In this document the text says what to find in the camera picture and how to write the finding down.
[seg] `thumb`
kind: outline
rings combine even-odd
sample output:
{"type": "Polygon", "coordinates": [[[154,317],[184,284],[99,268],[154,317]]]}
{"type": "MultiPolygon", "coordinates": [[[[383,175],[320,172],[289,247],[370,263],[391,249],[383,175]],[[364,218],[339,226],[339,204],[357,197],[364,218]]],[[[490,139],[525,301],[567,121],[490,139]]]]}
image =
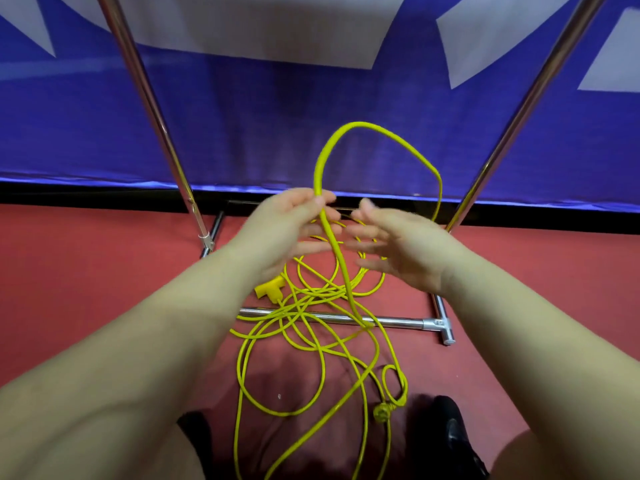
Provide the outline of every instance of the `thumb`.
{"type": "Polygon", "coordinates": [[[324,197],[322,197],[322,195],[318,195],[317,197],[294,207],[289,215],[296,224],[301,226],[310,220],[315,219],[324,208],[324,204],[324,197]]]}
{"type": "Polygon", "coordinates": [[[406,212],[398,209],[380,209],[368,198],[360,201],[360,210],[371,224],[394,237],[402,236],[409,216],[406,212]]]}

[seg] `person's right arm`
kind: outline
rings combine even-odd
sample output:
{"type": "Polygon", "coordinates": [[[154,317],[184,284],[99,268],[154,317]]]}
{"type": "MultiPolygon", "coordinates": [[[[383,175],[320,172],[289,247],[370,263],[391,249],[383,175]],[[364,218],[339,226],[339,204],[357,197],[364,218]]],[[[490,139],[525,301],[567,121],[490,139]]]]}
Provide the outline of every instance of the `person's right arm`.
{"type": "Polygon", "coordinates": [[[580,479],[640,476],[640,363],[583,327],[429,220],[364,200],[352,249],[443,296],[538,437],[580,479]]]}

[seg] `person's right hand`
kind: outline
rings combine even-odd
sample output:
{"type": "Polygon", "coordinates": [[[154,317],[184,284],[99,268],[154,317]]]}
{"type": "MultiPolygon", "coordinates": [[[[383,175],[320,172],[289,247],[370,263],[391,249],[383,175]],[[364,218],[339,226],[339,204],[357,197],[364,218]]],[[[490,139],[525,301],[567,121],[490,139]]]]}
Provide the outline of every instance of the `person's right hand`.
{"type": "Polygon", "coordinates": [[[472,252],[436,223],[397,209],[379,209],[369,199],[360,201],[352,216],[362,225],[349,225],[347,233],[372,241],[346,241],[355,251],[387,259],[357,259],[367,269],[393,274],[418,290],[446,298],[449,284],[472,252]]]}

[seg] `yellow cable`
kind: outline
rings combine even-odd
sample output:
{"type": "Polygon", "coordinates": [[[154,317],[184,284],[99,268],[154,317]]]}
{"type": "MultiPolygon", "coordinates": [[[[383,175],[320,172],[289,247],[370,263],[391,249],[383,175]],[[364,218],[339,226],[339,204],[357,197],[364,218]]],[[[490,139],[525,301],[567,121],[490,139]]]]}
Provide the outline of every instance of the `yellow cable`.
{"type": "MultiPolygon", "coordinates": [[[[438,181],[438,202],[436,204],[436,209],[433,213],[432,220],[435,220],[438,211],[440,209],[440,202],[442,201],[442,179],[438,170],[436,170],[431,163],[429,163],[414,147],[412,147],[409,143],[407,143],[404,139],[399,136],[391,133],[378,125],[374,125],[372,123],[366,123],[363,121],[356,121],[353,123],[348,123],[341,128],[338,129],[331,138],[326,142],[324,148],[320,152],[320,156],[316,162],[316,170],[314,172],[314,193],[316,195],[320,195],[322,193],[322,177],[324,172],[324,165],[331,154],[333,147],[336,145],[338,140],[347,133],[347,131],[353,128],[368,128],[377,132],[384,134],[385,136],[393,139],[400,145],[404,146],[411,154],[413,154],[418,160],[420,160],[436,177],[438,181]]],[[[398,363],[396,352],[391,344],[391,340],[387,334],[387,331],[382,327],[378,319],[374,314],[372,314],[368,309],[366,309],[362,304],[355,300],[355,296],[368,296],[373,292],[377,291],[382,283],[384,282],[385,275],[382,274],[380,279],[375,287],[371,290],[364,292],[356,292],[354,288],[358,286],[358,284],[362,281],[364,275],[368,272],[368,270],[364,268],[360,268],[354,278],[349,276],[347,265],[344,260],[344,256],[340,250],[341,242],[335,238],[335,235],[332,232],[329,221],[327,220],[326,214],[324,210],[320,213],[320,221],[322,227],[324,229],[324,233],[327,238],[323,238],[320,236],[314,236],[316,239],[322,239],[324,241],[328,241],[331,244],[331,248],[333,250],[333,254],[335,256],[335,268],[331,277],[327,278],[321,273],[318,273],[315,269],[309,266],[307,263],[303,261],[304,256],[301,258],[296,258],[296,272],[298,275],[298,279],[303,287],[298,287],[291,281],[288,272],[287,266],[284,266],[284,270],[282,272],[282,277],[285,279],[287,285],[289,286],[290,294],[283,298],[281,302],[279,302],[279,308],[272,311],[270,314],[262,317],[242,317],[238,316],[238,320],[246,321],[246,322],[255,322],[254,327],[251,329],[249,333],[240,333],[236,330],[231,330],[231,333],[236,337],[243,339],[243,343],[240,346],[240,352],[238,353],[238,358],[236,362],[236,375],[238,379],[238,384],[240,385],[240,393],[238,395],[238,408],[236,414],[236,428],[234,432],[234,465],[236,468],[236,476],[238,480],[242,480],[242,475],[240,473],[240,465],[238,458],[238,437],[240,430],[240,419],[242,415],[242,407],[244,398],[252,403],[256,408],[260,409],[267,414],[278,416],[278,417],[289,417],[289,416],[297,416],[302,414],[304,411],[307,411],[318,399],[320,394],[322,393],[324,387],[324,381],[326,378],[326,366],[324,355],[335,355],[338,357],[343,357],[347,359],[356,375],[356,382],[354,382],[353,386],[343,395],[340,400],[334,404],[329,411],[327,411],[324,416],[316,422],[313,427],[311,427],[298,441],[293,443],[280,457],[274,462],[274,464],[268,469],[265,480],[270,478],[274,471],[280,466],[280,464],[286,460],[295,450],[300,448],[302,444],[304,444],[311,436],[313,436],[320,428],[324,426],[324,424],[329,421],[336,412],[342,407],[342,405],[347,402],[347,400],[354,395],[357,389],[360,389],[362,393],[362,404],[363,404],[363,415],[364,415],[364,425],[362,432],[362,439],[360,441],[360,449],[358,452],[358,460],[356,463],[356,468],[353,472],[353,480],[355,480],[358,476],[360,468],[362,466],[362,462],[364,459],[365,448],[367,444],[367,434],[369,432],[369,411],[367,407],[367,393],[365,390],[364,382],[366,379],[370,378],[373,380],[376,388],[378,389],[378,393],[380,394],[380,404],[378,404],[373,410],[373,417],[377,422],[384,423],[387,428],[387,443],[385,446],[385,456],[382,462],[382,466],[380,468],[380,473],[378,475],[378,480],[382,478],[385,473],[385,468],[388,463],[389,454],[391,451],[391,421],[390,416],[391,413],[398,407],[404,406],[406,403],[406,398],[408,394],[408,384],[404,373],[400,368],[400,364],[398,363]],[[308,284],[303,275],[303,270],[308,271],[309,273],[315,275],[324,281],[324,285],[322,287],[313,287],[308,284]],[[338,273],[342,274],[344,284],[338,285],[334,282],[338,273]],[[344,299],[349,304],[349,310],[341,307],[337,303],[335,303],[338,299],[344,299]],[[318,318],[313,314],[313,312],[308,312],[307,309],[313,305],[320,305],[322,303],[326,303],[329,306],[335,308],[339,313],[345,314],[359,323],[360,328],[351,335],[341,338],[322,319],[318,318]],[[360,314],[362,311],[364,314],[370,316],[370,318],[375,323],[376,327],[368,324],[362,320],[362,315],[360,314]],[[316,333],[314,332],[313,327],[311,327],[310,321],[315,321],[320,323],[322,327],[324,327],[329,334],[331,334],[332,338],[335,340],[333,343],[329,345],[321,345],[316,333]],[[308,336],[306,336],[297,326],[297,323],[302,322],[304,325],[304,330],[308,332],[308,336]],[[373,334],[372,329],[379,328],[382,336],[387,343],[388,350],[392,357],[391,364],[387,364],[382,369],[381,377],[378,379],[376,375],[373,373],[373,368],[378,362],[378,357],[380,356],[380,343],[378,339],[373,334]],[[293,332],[297,338],[304,344],[300,344],[299,342],[293,340],[289,333],[293,332]],[[346,343],[352,339],[355,339],[363,332],[371,338],[375,348],[375,354],[369,363],[365,363],[361,359],[354,357],[349,352],[349,349],[346,343]],[[284,339],[294,348],[315,352],[319,355],[320,366],[321,366],[321,377],[318,383],[318,387],[316,389],[316,393],[309,400],[309,402],[297,409],[296,411],[274,411],[270,408],[267,408],[265,405],[260,404],[256,398],[254,398],[251,393],[247,390],[244,381],[246,379],[246,371],[249,364],[249,358],[251,352],[253,350],[254,345],[258,340],[267,339],[273,337],[275,335],[282,335],[284,339]],[[400,394],[398,397],[393,396],[393,394],[389,391],[387,385],[387,373],[388,371],[395,371],[398,382],[400,384],[400,394]]]]}

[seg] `forearm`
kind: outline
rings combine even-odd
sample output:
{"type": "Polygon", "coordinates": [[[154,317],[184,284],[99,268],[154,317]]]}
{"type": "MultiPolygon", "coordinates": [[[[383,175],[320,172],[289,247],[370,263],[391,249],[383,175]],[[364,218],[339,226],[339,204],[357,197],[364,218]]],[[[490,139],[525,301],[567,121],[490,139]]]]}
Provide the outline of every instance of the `forearm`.
{"type": "Polygon", "coordinates": [[[631,478],[638,363],[521,282],[472,255],[447,300],[551,453],[582,478],[631,478]]]}
{"type": "Polygon", "coordinates": [[[248,292],[248,270],[230,259],[219,251],[197,263],[0,390],[0,478],[131,477],[182,412],[248,292]]]}

